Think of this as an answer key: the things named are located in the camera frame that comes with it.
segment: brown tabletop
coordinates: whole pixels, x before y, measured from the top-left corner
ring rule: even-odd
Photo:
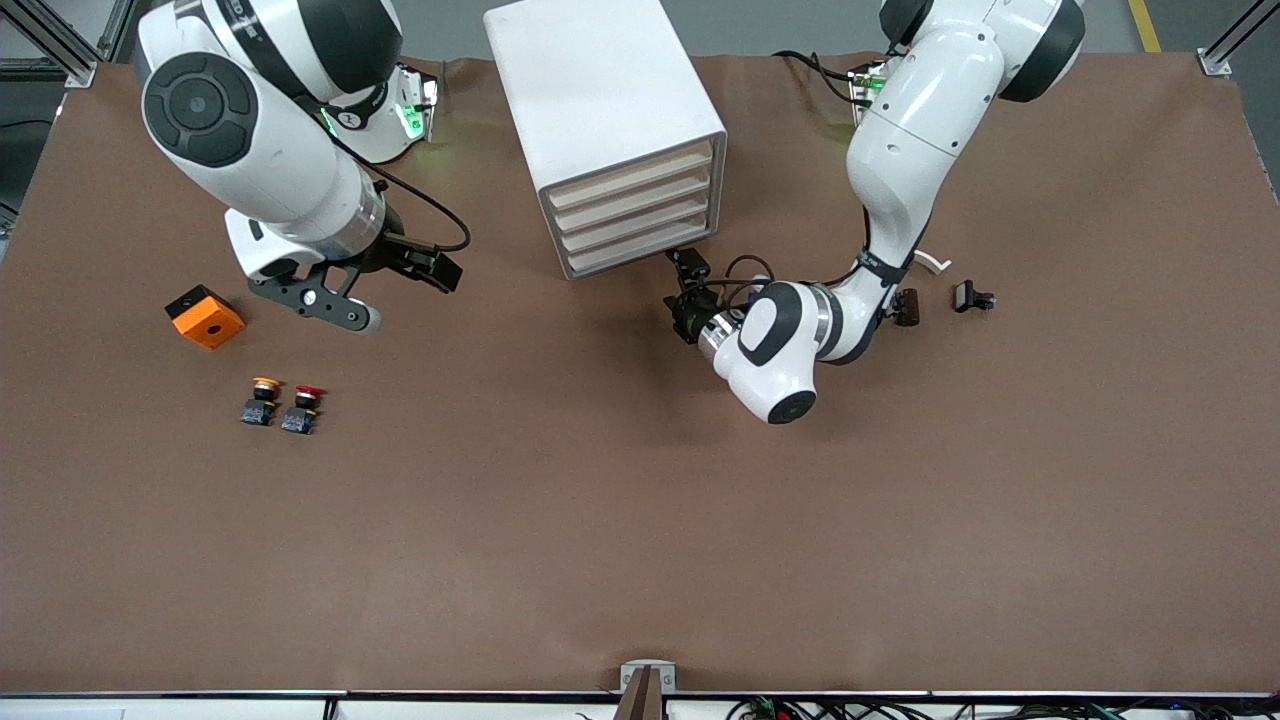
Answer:
[[[696,65],[730,132],[701,251],[838,275],[847,106]],[[1092,55],[995,105],[922,324],[785,428],[671,332],[664,259],[563,278],[493,64],[444,108],[394,168],[472,223],[461,288],[362,278],[360,337],[247,292],[129,68],[68,95],[0,266],[0,689],[1280,684],[1280,211],[1233,83]],[[964,278],[996,311],[948,309]],[[163,310],[196,283],[248,320],[212,352]],[[329,391],[314,436],[238,421],[261,374]]]

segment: white container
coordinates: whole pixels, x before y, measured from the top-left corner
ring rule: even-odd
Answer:
[[[727,136],[658,0],[522,0],[484,26],[566,275],[716,232]]]

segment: yellow line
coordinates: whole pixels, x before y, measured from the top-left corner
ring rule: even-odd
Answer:
[[[1156,26],[1151,24],[1146,0],[1129,0],[1129,12],[1133,13],[1133,23],[1138,26],[1142,49],[1147,53],[1160,53],[1160,38],[1156,37]]]

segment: white robot link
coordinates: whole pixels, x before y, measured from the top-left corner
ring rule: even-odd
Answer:
[[[366,163],[422,138],[430,108],[420,102],[421,76],[397,61],[401,42],[389,0],[174,0],[138,26],[147,132],[228,205],[227,232],[250,288],[355,332],[381,320],[348,296],[361,273],[390,268],[443,292],[462,273],[445,255],[460,246],[403,237],[385,183],[312,117],[323,113],[337,141]],[[325,286],[332,269],[346,273],[337,291]]]
[[[846,155],[865,247],[829,286],[768,283],[745,318],[726,310],[696,325],[716,373],[771,424],[813,407],[814,361],[844,365],[867,350],[938,188],[991,101],[1039,97],[1075,63],[1084,37],[1079,0],[886,0],[879,19],[893,47],[910,50],[891,60]]]

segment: orange and black object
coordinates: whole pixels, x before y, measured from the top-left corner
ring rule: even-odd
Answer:
[[[271,378],[253,378],[253,397],[244,404],[241,420],[248,425],[270,425],[275,415],[275,397],[280,382]]]
[[[293,396],[293,407],[284,414],[280,429],[303,436],[311,434],[311,427],[316,421],[316,405],[320,405],[320,396],[324,391],[311,386],[298,386],[298,392]]]
[[[207,287],[197,284],[186,295],[165,305],[182,337],[214,350],[244,329],[244,320],[225,300]]]

